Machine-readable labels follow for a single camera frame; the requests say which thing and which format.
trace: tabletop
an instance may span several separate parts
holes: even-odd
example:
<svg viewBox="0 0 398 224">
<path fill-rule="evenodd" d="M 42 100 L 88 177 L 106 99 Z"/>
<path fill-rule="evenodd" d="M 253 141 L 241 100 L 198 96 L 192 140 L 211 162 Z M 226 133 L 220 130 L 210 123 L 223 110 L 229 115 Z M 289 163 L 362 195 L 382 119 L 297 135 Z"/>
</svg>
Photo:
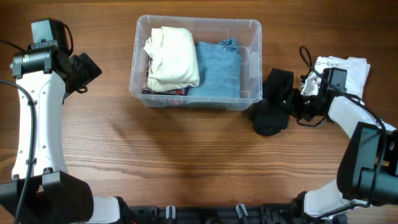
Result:
<svg viewBox="0 0 398 224">
<path fill-rule="evenodd" d="M 398 126 L 397 1 L 64 1 L 6 0 L 0 39 L 32 43 L 30 22 L 66 23 L 74 54 L 86 52 L 103 74 L 88 93 L 65 100 L 63 153 L 69 174 L 95 195 L 128 205 L 216 206 L 289 203 L 336 178 L 349 137 L 337 124 L 257 135 L 247 113 L 147 108 L 129 94 L 136 21 L 144 14 L 256 19 L 262 24 L 263 80 L 272 68 L 307 72 L 299 47 L 313 57 L 363 57 L 371 64 L 364 102 Z M 0 79 L 16 51 L 0 45 Z M 0 87 L 0 183 L 11 179 L 19 141 L 17 91 Z M 349 212 L 350 223 L 396 223 L 398 207 Z M 12 222 L 0 209 L 0 223 Z"/>
</svg>

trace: wooden table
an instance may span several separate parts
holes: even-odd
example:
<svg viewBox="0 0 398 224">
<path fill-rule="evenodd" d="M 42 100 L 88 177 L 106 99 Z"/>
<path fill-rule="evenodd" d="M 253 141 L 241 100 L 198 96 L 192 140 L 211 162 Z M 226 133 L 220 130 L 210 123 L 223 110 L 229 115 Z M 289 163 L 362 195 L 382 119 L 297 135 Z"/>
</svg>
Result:
<svg viewBox="0 0 398 224">
<path fill-rule="evenodd" d="M 364 101 L 398 126 L 397 1 L 175 1 L 0 5 L 0 39 L 32 43 L 30 22 L 68 24 L 75 54 L 86 52 L 103 74 L 63 105 L 63 153 L 69 173 L 96 195 L 129 205 L 213 206 L 290 202 L 336 178 L 349 138 L 337 124 L 289 127 L 258 136 L 244 113 L 146 108 L 128 91 L 136 21 L 143 14 L 257 19 L 263 80 L 271 68 L 307 72 L 299 56 L 364 57 L 371 74 Z M 0 45 L 0 78 L 13 80 L 15 50 Z M 0 182 L 8 182 L 19 136 L 17 91 L 0 87 Z M 357 209 L 350 223 L 398 222 L 398 207 Z M 0 223 L 12 222 L 1 209 Z"/>
</svg>

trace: blue jeans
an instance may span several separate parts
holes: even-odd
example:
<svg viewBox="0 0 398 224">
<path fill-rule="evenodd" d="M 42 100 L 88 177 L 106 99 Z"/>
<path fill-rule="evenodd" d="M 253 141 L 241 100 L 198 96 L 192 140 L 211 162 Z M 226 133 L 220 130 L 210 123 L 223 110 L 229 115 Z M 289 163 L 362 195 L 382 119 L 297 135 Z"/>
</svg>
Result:
<svg viewBox="0 0 398 224">
<path fill-rule="evenodd" d="M 189 88 L 187 96 L 240 98 L 242 58 L 238 40 L 197 42 L 195 50 L 200 83 Z"/>
</svg>

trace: white fabric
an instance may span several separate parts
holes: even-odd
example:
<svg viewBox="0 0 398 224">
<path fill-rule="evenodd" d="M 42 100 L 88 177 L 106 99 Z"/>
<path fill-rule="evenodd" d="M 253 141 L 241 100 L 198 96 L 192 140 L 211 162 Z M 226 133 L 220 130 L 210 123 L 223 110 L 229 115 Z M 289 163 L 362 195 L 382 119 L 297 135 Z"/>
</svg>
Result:
<svg viewBox="0 0 398 224">
<path fill-rule="evenodd" d="M 199 85 L 199 69 L 192 34 L 183 28 L 152 29 L 144 50 L 152 58 L 148 88 L 169 91 Z"/>
<path fill-rule="evenodd" d="M 322 74 L 323 69 L 333 67 L 347 70 L 347 93 L 357 95 L 362 98 L 363 88 L 371 67 L 370 64 L 367 63 L 366 59 L 349 57 L 345 60 L 333 56 L 318 57 L 314 68 L 318 73 Z M 315 76 L 314 72 L 310 73 L 308 76 L 309 80 L 307 79 L 308 81 L 305 81 L 302 88 L 302 95 L 312 96 L 318 94 L 321 79 Z"/>
</svg>

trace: denim waistband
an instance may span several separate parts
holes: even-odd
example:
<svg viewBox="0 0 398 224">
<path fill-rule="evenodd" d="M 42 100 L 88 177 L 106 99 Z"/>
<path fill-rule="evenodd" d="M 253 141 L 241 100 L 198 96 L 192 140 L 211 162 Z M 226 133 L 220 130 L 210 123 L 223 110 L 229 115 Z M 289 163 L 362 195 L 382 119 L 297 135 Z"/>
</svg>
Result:
<svg viewBox="0 0 398 224">
<path fill-rule="evenodd" d="M 235 38 L 235 37 L 233 37 L 229 40 L 223 40 L 218 44 L 212 44 L 212 43 L 198 41 L 196 43 L 196 46 L 207 47 L 209 49 L 224 50 L 224 51 L 229 51 L 229 52 L 234 52 L 234 53 L 240 54 L 239 53 L 239 43 L 238 43 L 237 38 Z"/>
</svg>

